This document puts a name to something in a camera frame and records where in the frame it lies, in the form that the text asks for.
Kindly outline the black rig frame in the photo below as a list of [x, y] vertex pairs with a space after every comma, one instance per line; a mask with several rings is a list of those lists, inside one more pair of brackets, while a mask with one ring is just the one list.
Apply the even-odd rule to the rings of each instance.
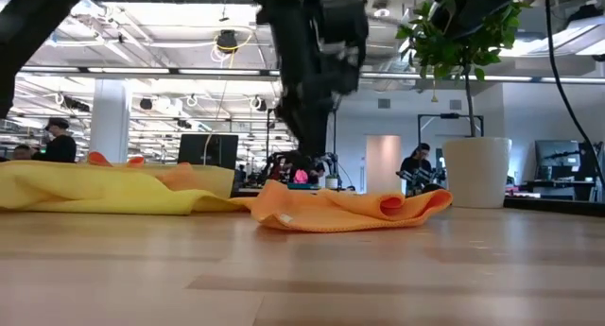
[[[448, 112], [448, 113], [420, 113], [417, 115], [416, 123], [417, 123], [417, 143], [424, 143], [423, 133], [424, 131], [436, 120], [467, 120], [471, 122], [470, 116], [468, 114], [460, 114], [456, 112]], [[475, 117], [475, 133], [480, 136], [485, 136], [485, 122], [483, 115], [477, 115]], [[463, 139], [463, 138], [471, 138], [471, 135], [464, 134], [455, 134], [452, 132], [445, 133], [435, 133], [433, 137], [431, 137], [428, 143], [432, 146], [440, 146], [445, 142]]]

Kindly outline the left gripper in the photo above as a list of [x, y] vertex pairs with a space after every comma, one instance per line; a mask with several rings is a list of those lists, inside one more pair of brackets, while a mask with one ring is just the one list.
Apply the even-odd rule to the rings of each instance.
[[334, 94], [354, 91], [354, 46], [325, 43], [322, 0], [254, 0], [256, 22], [271, 28], [283, 86], [276, 108], [304, 156], [325, 153]]

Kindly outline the black monitor back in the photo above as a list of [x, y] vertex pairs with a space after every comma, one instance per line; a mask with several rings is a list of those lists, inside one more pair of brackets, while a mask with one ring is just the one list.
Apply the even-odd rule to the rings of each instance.
[[177, 163], [235, 169], [239, 137], [220, 134], [184, 134]]

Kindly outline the long ceiling light strip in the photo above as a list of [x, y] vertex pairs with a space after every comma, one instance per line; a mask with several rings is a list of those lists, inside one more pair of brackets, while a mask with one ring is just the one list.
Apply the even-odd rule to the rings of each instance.
[[[107, 77], [107, 78], [178, 78], [178, 79], [218, 79], [218, 80], [258, 80], [280, 79], [280, 71], [267, 69], [215, 69], [215, 68], [134, 68], [134, 67], [74, 67], [74, 66], [24, 66], [17, 72], [18, 77]], [[413, 73], [361, 72], [360, 79], [368, 80], [422, 80]], [[485, 82], [554, 84], [554, 77], [538, 76], [485, 76]], [[561, 77], [562, 84], [605, 85], [605, 77]]]

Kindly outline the yellow microfiber towel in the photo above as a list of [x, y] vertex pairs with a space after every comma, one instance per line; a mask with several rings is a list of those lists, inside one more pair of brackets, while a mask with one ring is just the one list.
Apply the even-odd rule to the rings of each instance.
[[200, 190], [134, 197], [112, 187], [112, 173], [79, 163], [10, 161], [0, 163], [0, 211], [92, 214], [189, 215], [247, 211]]

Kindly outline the orange towel with white label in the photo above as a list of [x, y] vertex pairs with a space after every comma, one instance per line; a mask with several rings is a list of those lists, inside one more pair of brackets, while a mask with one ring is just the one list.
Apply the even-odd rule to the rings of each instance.
[[256, 197], [236, 197], [261, 226], [293, 232], [357, 232], [421, 226], [450, 206], [444, 189], [405, 197], [401, 193], [350, 194], [328, 189], [290, 190], [270, 181]]

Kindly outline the white building column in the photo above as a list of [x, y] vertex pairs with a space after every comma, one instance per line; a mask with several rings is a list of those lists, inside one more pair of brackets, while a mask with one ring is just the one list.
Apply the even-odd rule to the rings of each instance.
[[132, 93], [124, 79], [95, 81], [90, 151], [101, 153], [111, 163], [127, 161], [131, 104]]

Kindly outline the green plant in white pot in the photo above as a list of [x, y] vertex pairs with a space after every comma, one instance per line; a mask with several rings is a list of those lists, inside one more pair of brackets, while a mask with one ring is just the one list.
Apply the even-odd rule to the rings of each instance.
[[443, 36], [429, 21], [434, 0], [424, 1], [413, 10], [412, 19], [399, 26], [396, 37], [411, 50], [410, 64], [422, 78], [452, 78], [464, 82], [471, 138], [445, 142], [447, 188], [453, 205], [463, 208], [491, 209], [503, 206], [510, 160], [511, 140], [504, 137], [480, 137], [475, 133], [475, 110], [471, 82], [484, 81], [485, 68], [501, 61], [500, 53], [511, 49], [526, 6], [518, 0], [491, 14], [475, 33], [456, 40]]

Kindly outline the grey computer monitor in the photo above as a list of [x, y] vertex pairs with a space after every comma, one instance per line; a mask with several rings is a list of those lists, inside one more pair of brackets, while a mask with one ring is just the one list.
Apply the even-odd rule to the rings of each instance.
[[542, 140], [534, 143], [536, 167], [580, 166], [579, 143], [571, 140]]

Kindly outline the black aluminium table frame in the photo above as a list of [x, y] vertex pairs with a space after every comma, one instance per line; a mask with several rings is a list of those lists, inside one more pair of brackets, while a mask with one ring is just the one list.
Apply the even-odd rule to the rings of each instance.
[[598, 202], [530, 197], [506, 197], [504, 199], [504, 207], [517, 210], [605, 218], [605, 203]]

